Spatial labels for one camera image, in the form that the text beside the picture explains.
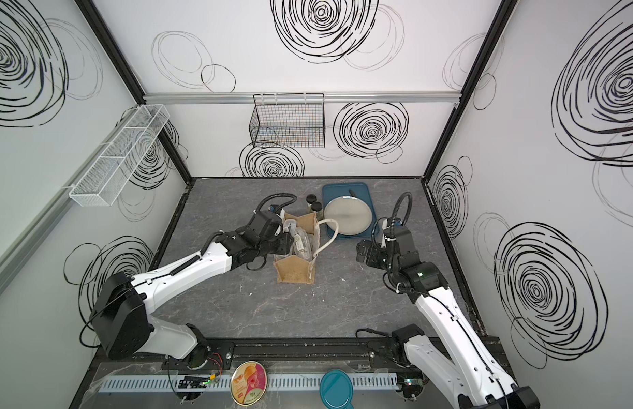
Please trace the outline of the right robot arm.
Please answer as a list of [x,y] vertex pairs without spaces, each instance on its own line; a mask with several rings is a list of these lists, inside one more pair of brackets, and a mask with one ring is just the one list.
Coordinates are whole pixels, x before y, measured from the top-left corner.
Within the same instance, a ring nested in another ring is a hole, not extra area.
[[407,296],[427,318],[444,346],[413,327],[393,332],[403,354],[439,389],[454,408],[538,408],[532,388],[519,386],[488,351],[456,301],[447,280],[432,262],[423,262],[412,234],[392,225],[385,243],[361,240],[357,261],[386,273],[389,286]]

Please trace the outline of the clear compass case horizontal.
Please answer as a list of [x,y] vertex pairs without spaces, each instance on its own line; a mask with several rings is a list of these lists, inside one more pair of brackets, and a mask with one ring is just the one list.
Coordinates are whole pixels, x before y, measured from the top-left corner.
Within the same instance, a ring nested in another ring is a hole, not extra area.
[[307,262],[310,262],[313,259],[312,255],[312,244],[311,244],[311,235],[306,233],[303,228],[297,227],[293,234],[294,243],[293,243],[293,252],[294,255],[300,257]]

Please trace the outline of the canvas tote bag cat print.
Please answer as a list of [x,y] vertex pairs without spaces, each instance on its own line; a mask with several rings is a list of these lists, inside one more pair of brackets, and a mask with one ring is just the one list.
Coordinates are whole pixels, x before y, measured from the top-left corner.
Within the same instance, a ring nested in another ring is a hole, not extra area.
[[[335,233],[321,244],[321,226],[333,223]],[[334,219],[318,220],[315,212],[304,216],[285,215],[284,233],[294,241],[287,256],[275,256],[274,268],[278,283],[308,284],[315,283],[316,265],[319,255],[330,246],[339,234],[339,223]]]

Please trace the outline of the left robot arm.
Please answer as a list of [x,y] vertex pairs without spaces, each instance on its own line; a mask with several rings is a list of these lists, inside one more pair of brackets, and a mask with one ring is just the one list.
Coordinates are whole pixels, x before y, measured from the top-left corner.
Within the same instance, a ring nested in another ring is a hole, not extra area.
[[255,211],[245,226],[217,231],[193,254],[144,274],[116,273],[102,285],[89,323],[111,360],[139,353],[165,355],[201,369],[212,348],[195,325],[177,325],[153,313],[198,284],[248,265],[256,258],[286,255],[293,243],[284,232],[285,212]]

